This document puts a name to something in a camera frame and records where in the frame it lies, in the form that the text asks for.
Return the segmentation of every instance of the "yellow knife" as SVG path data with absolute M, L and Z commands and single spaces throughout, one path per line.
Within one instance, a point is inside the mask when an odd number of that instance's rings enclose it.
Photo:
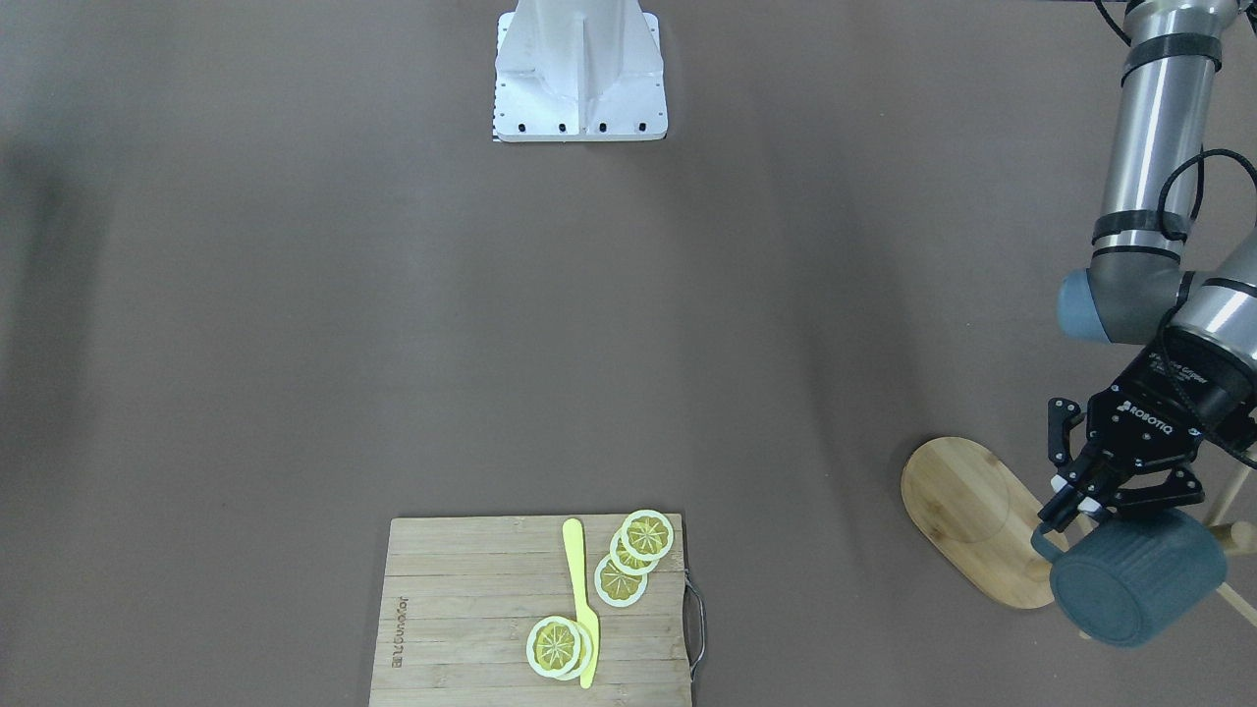
M 567 552 L 567 571 L 572 575 L 572 595 L 576 598 L 576 623 L 585 626 L 593 638 L 590 664 L 581 673 L 581 687 L 593 684 L 593 671 L 598 667 L 598 615 L 590 609 L 585 589 L 585 526 L 577 518 L 563 521 L 563 550 Z

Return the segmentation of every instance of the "oval wooden board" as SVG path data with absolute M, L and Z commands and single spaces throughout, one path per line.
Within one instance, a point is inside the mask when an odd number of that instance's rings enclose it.
M 1029 546 L 1041 503 L 989 449 L 959 437 L 926 442 L 900 489 L 916 527 L 983 594 L 1016 609 L 1052 603 L 1047 567 Z

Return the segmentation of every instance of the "knife handle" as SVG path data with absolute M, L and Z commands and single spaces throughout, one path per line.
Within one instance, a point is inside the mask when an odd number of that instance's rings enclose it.
M 577 518 L 563 521 L 563 550 L 567 552 L 567 571 L 572 575 L 576 605 L 588 606 L 590 599 L 585 589 L 585 526 Z

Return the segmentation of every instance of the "blue joint cap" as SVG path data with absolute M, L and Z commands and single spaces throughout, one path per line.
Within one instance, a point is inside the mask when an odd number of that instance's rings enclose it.
M 1056 297 L 1056 321 L 1066 336 L 1111 343 L 1104 325 L 1100 323 L 1100 312 L 1096 311 L 1086 270 L 1073 270 L 1065 276 L 1061 292 Z

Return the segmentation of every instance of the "wooden stick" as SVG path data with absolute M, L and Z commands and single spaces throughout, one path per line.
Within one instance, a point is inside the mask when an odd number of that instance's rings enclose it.
M 1222 595 L 1222 598 L 1227 600 L 1227 604 L 1231 604 L 1236 611 L 1239 611 L 1241 616 L 1248 619 L 1248 623 L 1252 624 L 1253 628 L 1257 628 L 1257 609 L 1253 609 L 1252 604 L 1244 601 L 1244 598 L 1239 596 L 1239 593 L 1231 589 L 1229 584 L 1222 582 L 1222 585 L 1218 586 L 1218 594 Z
M 1218 499 L 1213 502 L 1213 507 L 1209 508 L 1209 512 L 1204 516 L 1205 526 L 1218 525 L 1222 521 L 1222 516 L 1227 515 L 1227 511 L 1231 509 L 1231 502 L 1234 501 L 1236 496 L 1239 493 L 1239 487 L 1242 487 L 1248 479 L 1249 470 L 1252 469 L 1248 467 L 1239 467 L 1236 476 L 1231 478 L 1231 483 L 1227 484 L 1227 488 L 1222 491 L 1222 494 L 1218 496 Z
M 1249 522 L 1238 521 L 1224 526 L 1213 526 L 1209 532 L 1217 538 L 1227 557 L 1257 554 L 1257 528 Z

